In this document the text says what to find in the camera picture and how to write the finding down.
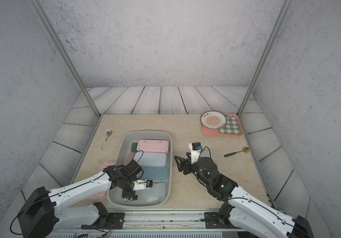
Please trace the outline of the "clear translucent pencil case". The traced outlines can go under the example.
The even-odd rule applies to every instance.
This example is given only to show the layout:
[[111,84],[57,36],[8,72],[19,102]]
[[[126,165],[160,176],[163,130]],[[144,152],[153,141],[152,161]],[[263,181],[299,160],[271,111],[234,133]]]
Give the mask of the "clear translucent pencil case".
[[136,195],[139,198],[155,198],[165,196],[165,184],[164,183],[154,183],[149,189],[138,190]]

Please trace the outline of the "teal pencil case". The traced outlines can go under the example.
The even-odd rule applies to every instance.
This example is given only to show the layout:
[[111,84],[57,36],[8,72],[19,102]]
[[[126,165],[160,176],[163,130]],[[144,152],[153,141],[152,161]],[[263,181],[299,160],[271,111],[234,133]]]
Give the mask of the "teal pencil case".
[[168,177],[166,167],[143,167],[144,174],[140,180],[165,180]]

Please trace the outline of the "light blue pencil case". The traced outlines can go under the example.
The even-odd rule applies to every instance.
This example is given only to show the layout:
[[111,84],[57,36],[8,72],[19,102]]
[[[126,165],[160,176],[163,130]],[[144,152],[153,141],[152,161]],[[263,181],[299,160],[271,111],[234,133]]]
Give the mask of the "light blue pencil case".
[[165,167],[167,155],[164,153],[137,152],[133,160],[141,167]]

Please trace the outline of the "pink pencil case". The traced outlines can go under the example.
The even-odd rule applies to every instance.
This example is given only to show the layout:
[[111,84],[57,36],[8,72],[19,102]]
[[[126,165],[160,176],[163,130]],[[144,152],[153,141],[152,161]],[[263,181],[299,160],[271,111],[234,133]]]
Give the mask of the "pink pencil case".
[[137,150],[150,153],[168,153],[169,141],[167,140],[152,140],[141,139],[138,141]]
[[128,164],[131,162],[131,160],[134,158],[134,156],[135,156],[135,153],[134,153],[134,152],[128,153],[128,154],[126,155],[124,164],[125,164],[125,165],[128,165]]

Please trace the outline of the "dark green pencil case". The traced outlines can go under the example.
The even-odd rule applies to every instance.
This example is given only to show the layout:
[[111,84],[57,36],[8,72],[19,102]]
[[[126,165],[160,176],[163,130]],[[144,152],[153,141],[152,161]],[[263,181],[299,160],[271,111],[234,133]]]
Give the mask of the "dark green pencil case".
[[131,145],[131,153],[136,153],[137,152],[137,146],[138,146],[137,142],[132,143],[132,145]]

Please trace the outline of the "gold spoon dark handle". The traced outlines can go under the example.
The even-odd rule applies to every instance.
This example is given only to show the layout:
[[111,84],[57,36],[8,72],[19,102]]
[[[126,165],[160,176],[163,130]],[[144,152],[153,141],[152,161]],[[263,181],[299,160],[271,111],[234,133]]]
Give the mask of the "gold spoon dark handle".
[[241,151],[237,151],[237,152],[232,152],[232,153],[225,154],[224,157],[227,158],[227,157],[236,155],[236,154],[238,154],[238,153],[249,153],[250,151],[251,151],[251,149],[250,149],[249,147],[244,147],[244,148],[242,148]]

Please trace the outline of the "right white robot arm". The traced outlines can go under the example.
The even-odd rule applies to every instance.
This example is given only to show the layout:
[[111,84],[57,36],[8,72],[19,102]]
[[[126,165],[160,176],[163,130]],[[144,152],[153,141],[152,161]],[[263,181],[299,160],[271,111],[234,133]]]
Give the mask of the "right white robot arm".
[[241,228],[259,238],[312,238],[309,222],[298,215],[293,218],[262,201],[221,174],[210,157],[201,157],[192,163],[190,153],[187,158],[175,156],[179,172],[193,174],[208,194],[223,202],[216,216],[209,222],[219,223],[224,228]]

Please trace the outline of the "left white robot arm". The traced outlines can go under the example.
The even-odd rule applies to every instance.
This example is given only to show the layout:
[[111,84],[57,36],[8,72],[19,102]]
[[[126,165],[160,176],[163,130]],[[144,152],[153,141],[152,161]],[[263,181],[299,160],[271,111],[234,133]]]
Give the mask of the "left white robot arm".
[[151,180],[141,179],[143,174],[144,170],[132,160],[127,165],[108,166],[96,175],[68,186],[52,190],[39,187],[16,215],[20,234],[25,238],[45,238],[51,232],[76,226],[100,232],[106,229],[108,234],[121,229],[124,214],[109,213],[101,202],[80,208],[71,205],[114,188],[122,190],[124,200],[137,200],[137,191],[153,186]]

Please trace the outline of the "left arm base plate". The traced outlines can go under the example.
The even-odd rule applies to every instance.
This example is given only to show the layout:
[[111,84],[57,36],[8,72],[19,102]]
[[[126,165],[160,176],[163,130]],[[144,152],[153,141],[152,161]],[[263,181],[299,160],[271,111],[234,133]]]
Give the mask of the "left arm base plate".
[[125,213],[109,213],[101,215],[96,222],[91,225],[82,225],[82,230],[121,230],[123,228]]

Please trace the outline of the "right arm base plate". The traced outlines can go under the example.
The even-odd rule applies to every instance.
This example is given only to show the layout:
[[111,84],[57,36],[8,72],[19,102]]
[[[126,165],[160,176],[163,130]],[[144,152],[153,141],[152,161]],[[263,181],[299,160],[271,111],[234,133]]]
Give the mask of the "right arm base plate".
[[205,212],[204,219],[206,229],[235,229],[229,221],[229,217],[218,212]]

